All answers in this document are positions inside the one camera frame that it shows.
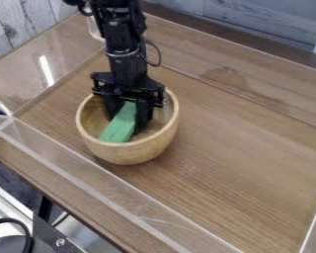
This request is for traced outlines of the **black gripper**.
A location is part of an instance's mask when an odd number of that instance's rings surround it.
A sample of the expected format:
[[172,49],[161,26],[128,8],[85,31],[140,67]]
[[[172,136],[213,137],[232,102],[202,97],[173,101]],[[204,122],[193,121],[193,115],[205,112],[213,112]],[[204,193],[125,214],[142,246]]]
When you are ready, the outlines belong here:
[[92,92],[104,96],[104,104],[109,120],[113,120],[121,108],[121,101],[136,102],[137,131],[148,127],[153,118],[154,107],[162,107],[164,86],[156,82],[148,73],[146,57],[138,55],[106,54],[109,71],[92,72]]

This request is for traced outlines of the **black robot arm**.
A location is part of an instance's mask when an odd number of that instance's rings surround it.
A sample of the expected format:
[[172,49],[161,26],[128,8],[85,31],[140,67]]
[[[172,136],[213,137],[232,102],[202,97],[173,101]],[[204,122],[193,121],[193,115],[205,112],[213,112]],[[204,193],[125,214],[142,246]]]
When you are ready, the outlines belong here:
[[162,107],[164,85],[150,78],[145,37],[146,17],[140,0],[61,0],[81,15],[92,17],[100,37],[105,40],[108,72],[92,72],[92,93],[102,98],[109,119],[116,118],[125,103],[136,108],[136,130],[148,127],[154,108]]

